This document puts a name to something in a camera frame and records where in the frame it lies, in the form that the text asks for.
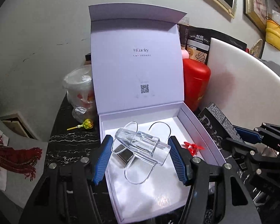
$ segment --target box lid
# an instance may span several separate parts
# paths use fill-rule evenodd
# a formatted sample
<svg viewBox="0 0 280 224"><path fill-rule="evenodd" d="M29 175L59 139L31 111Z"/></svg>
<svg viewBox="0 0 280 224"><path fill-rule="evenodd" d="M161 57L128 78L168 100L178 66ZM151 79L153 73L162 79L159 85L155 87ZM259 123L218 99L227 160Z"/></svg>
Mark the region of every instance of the box lid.
<svg viewBox="0 0 280 224"><path fill-rule="evenodd" d="M89 6L98 113L184 100L176 23L185 13L147 4Z"/></svg>

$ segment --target white cloth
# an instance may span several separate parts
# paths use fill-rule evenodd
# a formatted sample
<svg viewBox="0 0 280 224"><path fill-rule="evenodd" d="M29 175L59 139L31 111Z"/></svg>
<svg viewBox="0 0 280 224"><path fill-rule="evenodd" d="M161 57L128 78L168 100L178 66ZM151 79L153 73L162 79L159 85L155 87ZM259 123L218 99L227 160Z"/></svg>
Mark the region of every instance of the white cloth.
<svg viewBox="0 0 280 224"><path fill-rule="evenodd" d="M1 130L0 130L0 136L2 136L3 145L7 146L9 138L5 134L3 134ZM6 189L6 182L7 182L7 170L0 167L0 189L2 191L5 191Z"/></svg>

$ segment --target black marble table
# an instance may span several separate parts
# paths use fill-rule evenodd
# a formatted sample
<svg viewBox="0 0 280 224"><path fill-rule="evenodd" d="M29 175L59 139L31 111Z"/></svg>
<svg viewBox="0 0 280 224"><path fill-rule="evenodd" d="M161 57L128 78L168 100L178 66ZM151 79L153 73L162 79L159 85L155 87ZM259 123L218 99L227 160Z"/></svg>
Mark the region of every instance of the black marble table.
<svg viewBox="0 0 280 224"><path fill-rule="evenodd" d="M48 149L46 152L45 159L45 169L52 162L57 163L59 166L64 166L78 161L80 158L88 156L91 151L97 149L100 146L100 137L99 137L99 122L95 120L94 127L92 129L74 129L67 131L67 128L74 127L80 123L72 117L73 107L67 101L65 96L60 109L58 111L52 132L51 138L49 140ZM217 143L217 136L209 129L209 127L199 118L202 125L206 128L212 139ZM234 161L233 158L226 158L227 162ZM96 205L99 210L103 223L117 224L116 217L113 212L111 200L109 197L109 192L107 188L107 183L105 177L97 185L92 186L92 191ZM74 208L74 198L73 194L70 192L67 194L68 197L68 206L69 206L69 215L72 224L78 223L77 216ZM157 223L157 224L178 224L181 217L184 207L178 208L173 212L168 214L152 218L143 223ZM206 212L205 223L208 223L208 215L211 215L210 211Z"/></svg>

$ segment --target metal screw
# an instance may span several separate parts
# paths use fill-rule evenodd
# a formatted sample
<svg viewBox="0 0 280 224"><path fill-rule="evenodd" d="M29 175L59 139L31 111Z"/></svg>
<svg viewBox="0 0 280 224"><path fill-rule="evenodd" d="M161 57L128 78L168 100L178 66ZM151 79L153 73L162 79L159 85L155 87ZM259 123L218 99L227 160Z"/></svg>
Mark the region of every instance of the metal screw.
<svg viewBox="0 0 280 224"><path fill-rule="evenodd" d="M260 174L261 174L261 169L260 169L260 168L258 168L258 169L256 170L256 174L257 174L257 175L260 175Z"/></svg>
<svg viewBox="0 0 280 224"><path fill-rule="evenodd" d="M57 164L52 162L50 165L49 165L49 168L51 169L54 169L55 167L57 167Z"/></svg>
<svg viewBox="0 0 280 224"><path fill-rule="evenodd" d="M193 157L193 162L200 163L201 159L199 157Z"/></svg>
<svg viewBox="0 0 280 224"><path fill-rule="evenodd" d="M231 169L231 168L232 168L232 165L231 165L230 163L225 163L225 164L224 164L224 167L225 167L226 169Z"/></svg>
<svg viewBox="0 0 280 224"><path fill-rule="evenodd" d="M85 157L81 158L80 161L86 163L89 161L89 158L85 156Z"/></svg>

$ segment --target red container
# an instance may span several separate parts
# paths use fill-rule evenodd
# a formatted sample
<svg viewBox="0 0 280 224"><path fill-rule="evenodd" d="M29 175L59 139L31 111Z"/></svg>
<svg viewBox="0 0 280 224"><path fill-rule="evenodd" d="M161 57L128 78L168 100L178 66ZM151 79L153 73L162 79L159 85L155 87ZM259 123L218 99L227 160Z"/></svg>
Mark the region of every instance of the red container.
<svg viewBox="0 0 280 224"><path fill-rule="evenodd" d="M202 99L211 70L202 62L193 59L183 59L184 64L184 103L195 111Z"/></svg>

